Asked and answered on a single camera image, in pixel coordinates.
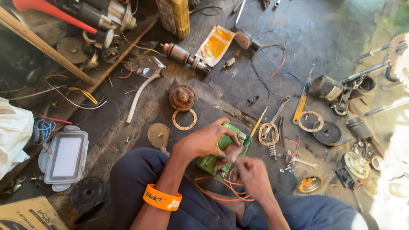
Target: knee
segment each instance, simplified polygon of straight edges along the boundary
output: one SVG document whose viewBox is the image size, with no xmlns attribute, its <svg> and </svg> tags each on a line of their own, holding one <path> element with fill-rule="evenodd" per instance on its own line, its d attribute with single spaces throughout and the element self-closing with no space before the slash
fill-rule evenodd
<svg viewBox="0 0 409 230">
<path fill-rule="evenodd" d="M 129 150 L 112 167 L 111 177 L 143 170 L 145 167 L 163 167 L 167 161 L 166 154 L 152 148 L 135 148 Z"/>
</svg>

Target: spring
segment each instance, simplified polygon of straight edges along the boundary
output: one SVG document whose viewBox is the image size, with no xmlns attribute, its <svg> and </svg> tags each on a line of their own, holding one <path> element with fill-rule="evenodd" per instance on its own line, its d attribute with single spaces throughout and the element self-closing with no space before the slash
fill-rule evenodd
<svg viewBox="0 0 409 230">
<path fill-rule="evenodd" d="M 270 156 L 276 156 L 276 146 L 272 145 L 268 147 L 268 153 L 270 154 Z"/>
</svg>

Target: white plastic bag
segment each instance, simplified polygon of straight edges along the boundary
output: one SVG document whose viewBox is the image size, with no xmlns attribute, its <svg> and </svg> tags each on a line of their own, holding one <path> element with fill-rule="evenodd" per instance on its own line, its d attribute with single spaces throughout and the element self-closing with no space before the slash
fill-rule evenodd
<svg viewBox="0 0 409 230">
<path fill-rule="evenodd" d="M 30 158 L 23 148 L 33 133 L 33 113 L 0 97 L 0 179 Z"/>
</svg>

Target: plastic container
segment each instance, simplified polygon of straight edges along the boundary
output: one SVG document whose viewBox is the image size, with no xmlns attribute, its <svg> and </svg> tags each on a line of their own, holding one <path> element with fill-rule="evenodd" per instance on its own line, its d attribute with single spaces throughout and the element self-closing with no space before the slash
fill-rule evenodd
<svg viewBox="0 0 409 230">
<path fill-rule="evenodd" d="M 46 184 L 61 185 L 57 189 L 61 190 L 81 180 L 88 151 L 87 132 L 76 126 L 66 126 L 63 132 L 54 136 L 50 151 L 52 154 L 44 153 L 48 155 L 44 176 Z"/>
<path fill-rule="evenodd" d="M 156 0 L 163 28 L 185 39 L 190 33 L 187 0 Z"/>
</svg>

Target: crack in floor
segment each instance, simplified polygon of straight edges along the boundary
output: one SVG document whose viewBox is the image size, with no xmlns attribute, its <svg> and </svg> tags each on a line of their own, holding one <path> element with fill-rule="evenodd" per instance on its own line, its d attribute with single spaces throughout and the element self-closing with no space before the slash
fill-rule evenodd
<svg viewBox="0 0 409 230">
<path fill-rule="evenodd" d="M 260 76 L 258 75 L 258 72 L 256 71 L 256 68 L 255 68 L 254 65 L 253 65 L 253 55 L 251 55 L 251 57 L 250 57 L 250 65 L 251 65 L 251 67 L 253 68 L 254 73 L 256 73 L 256 76 L 257 76 L 258 81 L 261 82 L 261 83 L 263 84 L 264 88 L 267 90 L 268 99 L 270 99 L 270 94 L 273 94 L 275 97 L 277 97 L 273 92 L 271 92 L 271 90 L 267 87 L 267 84 L 264 83 L 264 82 L 261 80 Z"/>
</svg>

